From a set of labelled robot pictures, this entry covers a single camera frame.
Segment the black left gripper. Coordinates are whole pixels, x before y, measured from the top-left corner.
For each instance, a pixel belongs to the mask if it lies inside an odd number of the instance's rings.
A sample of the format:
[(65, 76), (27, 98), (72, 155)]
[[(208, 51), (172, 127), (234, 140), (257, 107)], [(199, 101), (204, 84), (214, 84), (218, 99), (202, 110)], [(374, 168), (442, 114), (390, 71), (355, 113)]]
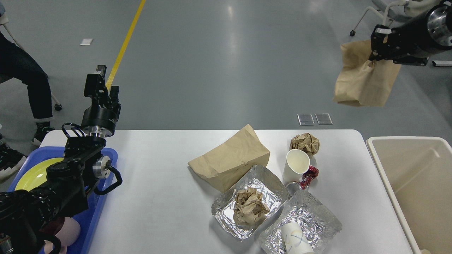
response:
[(107, 66), (98, 65), (96, 71), (87, 74), (84, 85), (84, 96), (91, 99), (89, 108), (84, 111), (81, 129), (89, 136), (111, 137), (115, 134), (116, 124), (119, 120), (121, 104), (119, 103), (119, 86), (105, 85), (105, 72)]

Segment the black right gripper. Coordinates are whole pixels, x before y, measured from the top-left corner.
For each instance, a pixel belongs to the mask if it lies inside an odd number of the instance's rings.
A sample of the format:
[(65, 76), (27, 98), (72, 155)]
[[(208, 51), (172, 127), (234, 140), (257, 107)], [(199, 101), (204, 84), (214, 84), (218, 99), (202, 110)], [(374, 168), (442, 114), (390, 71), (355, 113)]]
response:
[(436, 5), (398, 28), (377, 24), (371, 34), (370, 61), (426, 66), (430, 56), (451, 50), (451, 6)]

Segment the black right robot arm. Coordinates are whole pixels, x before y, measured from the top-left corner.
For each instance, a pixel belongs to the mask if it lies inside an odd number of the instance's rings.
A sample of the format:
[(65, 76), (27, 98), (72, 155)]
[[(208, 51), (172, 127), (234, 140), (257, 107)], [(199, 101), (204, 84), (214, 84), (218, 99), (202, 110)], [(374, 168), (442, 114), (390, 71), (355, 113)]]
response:
[(370, 61), (425, 66), (428, 58), (451, 50), (451, 1), (443, 0), (400, 27), (375, 26)]

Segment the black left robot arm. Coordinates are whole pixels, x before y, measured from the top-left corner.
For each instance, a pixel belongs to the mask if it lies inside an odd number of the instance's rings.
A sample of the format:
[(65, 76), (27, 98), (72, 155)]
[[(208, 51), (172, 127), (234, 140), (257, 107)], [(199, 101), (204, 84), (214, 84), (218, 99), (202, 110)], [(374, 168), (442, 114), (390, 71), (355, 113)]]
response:
[(61, 241), (45, 233), (45, 226), (87, 210), (92, 193), (106, 195), (122, 184), (112, 159), (102, 154), (121, 110), (119, 87), (106, 87), (106, 69), (98, 65), (87, 75), (84, 96), (91, 98), (91, 106), (81, 125), (68, 123), (76, 136), (62, 128), (67, 137), (63, 160), (47, 167), (46, 181), (29, 191), (1, 193), (1, 233), (8, 237), (13, 254), (37, 254), (45, 241), (54, 244), (51, 253), (57, 254)]

